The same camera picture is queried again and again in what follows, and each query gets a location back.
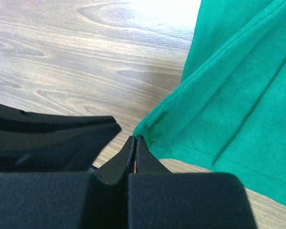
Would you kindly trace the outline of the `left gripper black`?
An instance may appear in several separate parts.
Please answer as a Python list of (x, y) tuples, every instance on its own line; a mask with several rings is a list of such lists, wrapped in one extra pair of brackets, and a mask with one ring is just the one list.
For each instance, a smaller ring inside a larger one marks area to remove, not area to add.
[(112, 116), (39, 114), (0, 104), (0, 172), (87, 171), (120, 131)]

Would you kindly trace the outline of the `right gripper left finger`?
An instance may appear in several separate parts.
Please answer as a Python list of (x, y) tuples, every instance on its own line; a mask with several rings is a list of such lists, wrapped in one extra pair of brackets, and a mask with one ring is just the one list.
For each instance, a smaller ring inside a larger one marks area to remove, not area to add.
[(94, 172), (0, 173), (0, 229), (125, 229), (127, 177), (135, 149)]

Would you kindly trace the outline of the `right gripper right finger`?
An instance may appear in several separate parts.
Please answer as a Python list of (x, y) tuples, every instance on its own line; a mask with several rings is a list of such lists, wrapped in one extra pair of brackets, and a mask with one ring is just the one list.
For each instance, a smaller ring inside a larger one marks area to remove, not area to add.
[(131, 229), (255, 229), (241, 181), (229, 173), (172, 173), (136, 145), (135, 173), (128, 177)]

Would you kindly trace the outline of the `green polo shirt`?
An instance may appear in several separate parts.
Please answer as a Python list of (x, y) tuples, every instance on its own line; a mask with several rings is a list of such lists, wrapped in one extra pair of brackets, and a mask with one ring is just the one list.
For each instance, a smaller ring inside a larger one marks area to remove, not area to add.
[(286, 0), (203, 0), (180, 85), (134, 135), (286, 206)]

